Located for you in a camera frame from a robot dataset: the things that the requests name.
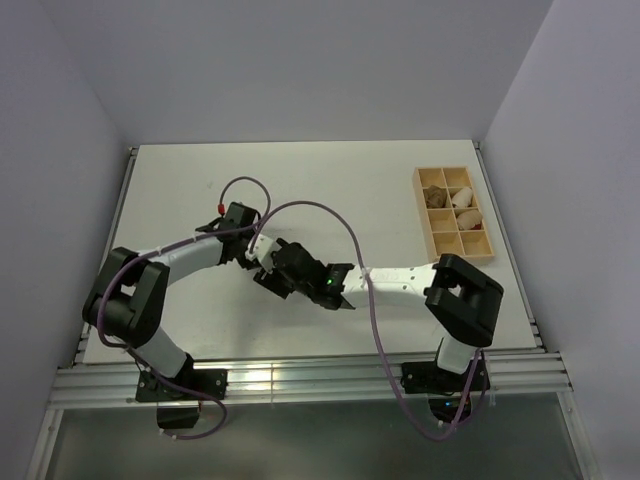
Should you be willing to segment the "brown sock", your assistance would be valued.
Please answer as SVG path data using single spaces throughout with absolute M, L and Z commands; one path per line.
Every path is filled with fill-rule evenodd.
M 424 190 L 424 198 L 428 209 L 441 209 L 446 207 L 447 191 L 437 185 L 430 185 Z

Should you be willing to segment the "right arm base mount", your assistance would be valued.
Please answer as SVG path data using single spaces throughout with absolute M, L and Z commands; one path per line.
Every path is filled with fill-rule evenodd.
M 455 374 L 437 367 L 435 361 L 404 362 L 401 364 L 401 386 L 406 394 L 429 396 L 429 407 L 435 418 L 444 423 L 454 420 L 460 405 L 461 393 L 466 385 L 468 367 L 464 374 Z M 473 393 L 479 393 L 477 405 L 484 400 L 490 388 L 486 364 L 480 359 L 473 373 L 470 390 L 459 422 L 464 423 L 474 412 Z

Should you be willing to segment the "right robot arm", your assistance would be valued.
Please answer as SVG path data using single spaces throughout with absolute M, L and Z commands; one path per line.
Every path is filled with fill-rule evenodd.
M 363 308 L 370 300 L 428 309 L 446 331 L 432 368 L 443 389 L 457 388 L 476 351 L 493 343 L 504 288 L 458 255 L 407 268 L 325 265 L 299 243 L 260 235 L 245 258 L 260 268 L 256 283 L 283 299 L 297 292 L 332 311 Z

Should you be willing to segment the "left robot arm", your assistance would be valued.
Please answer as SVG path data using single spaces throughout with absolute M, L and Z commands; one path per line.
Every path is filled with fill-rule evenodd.
M 82 309 L 102 343 L 123 348 L 140 366 L 136 399 L 223 399 L 227 371 L 198 370 L 161 327 L 169 286 L 203 269 L 245 258 L 261 214 L 241 203 L 219 207 L 220 216 L 195 235 L 156 250 L 118 247 L 107 255 Z

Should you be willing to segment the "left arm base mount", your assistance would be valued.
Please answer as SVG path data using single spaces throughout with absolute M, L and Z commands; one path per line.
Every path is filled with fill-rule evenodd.
M 157 425 L 169 432 L 194 428 L 204 403 L 215 403 L 222 413 L 219 428 L 228 416 L 222 403 L 227 375 L 225 369 L 195 369 L 166 379 L 153 371 L 141 371 L 134 399 L 141 404 L 156 404 Z

